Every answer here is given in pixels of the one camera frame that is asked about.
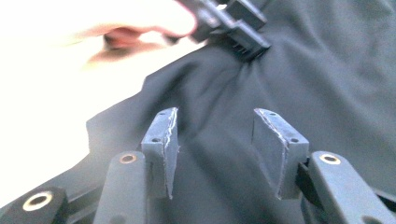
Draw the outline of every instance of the metal grommet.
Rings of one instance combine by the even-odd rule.
[[[52,197],[53,195],[51,191],[39,192],[26,200],[22,208],[26,212],[38,210],[49,204],[50,201],[52,201]]]
[[[341,163],[340,159],[331,154],[323,154],[319,158],[330,165],[339,165]]]
[[[126,154],[126,155],[121,156],[120,163],[128,164],[128,163],[136,161],[136,159],[137,159],[136,155],[134,155],[134,154]]]

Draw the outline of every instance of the hole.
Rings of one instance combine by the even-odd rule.
[[[110,219],[110,224],[124,224],[126,219],[122,215],[116,215]]]
[[[29,202],[30,205],[36,205],[39,203],[43,203],[46,201],[47,197],[46,196],[40,196],[38,198],[33,199],[32,201]]]
[[[51,200],[52,200],[52,192],[50,191],[39,192],[28,198],[26,202],[23,204],[22,208],[26,212],[35,211],[49,204]]]
[[[135,160],[136,160],[136,155],[133,155],[133,154],[123,155],[120,158],[120,162],[124,163],[124,164],[134,162]]]
[[[337,161],[336,158],[334,158],[334,157],[329,157],[329,156],[324,157],[324,159],[325,159],[326,161]]]
[[[340,159],[331,154],[323,154],[319,158],[330,165],[338,165],[341,163]]]
[[[227,4],[220,4],[220,5],[216,6],[216,8],[217,8],[218,10],[223,10],[223,9],[225,9],[226,7],[227,7]]]
[[[365,224],[382,224],[381,221],[376,219],[375,217],[363,217],[363,223]]]

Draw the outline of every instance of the finger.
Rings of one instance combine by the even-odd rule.
[[[184,36],[191,34],[196,27],[193,14],[173,0],[154,0],[152,3],[137,0],[128,7],[116,4],[100,11],[103,13],[96,17],[96,23],[78,33],[78,37],[104,35],[121,27],[141,34],[157,31],[170,36]]]

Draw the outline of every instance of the hand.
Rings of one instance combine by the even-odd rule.
[[[76,36],[106,35],[111,48],[119,49],[133,46],[148,31],[182,37],[192,33],[196,26],[192,13],[173,0],[134,0],[127,6],[104,8],[102,15],[96,24]]]

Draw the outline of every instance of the black fabric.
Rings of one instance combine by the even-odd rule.
[[[158,111],[179,108],[174,199],[151,223],[303,222],[300,202],[275,199],[251,152],[256,107],[281,115],[311,151],[346,157],[369,185],[396,195],[396,3],[263,5],[272,47],[260,58],[241,63],[211,44],[88,121],[92,152],[123,151],[138,147]]]

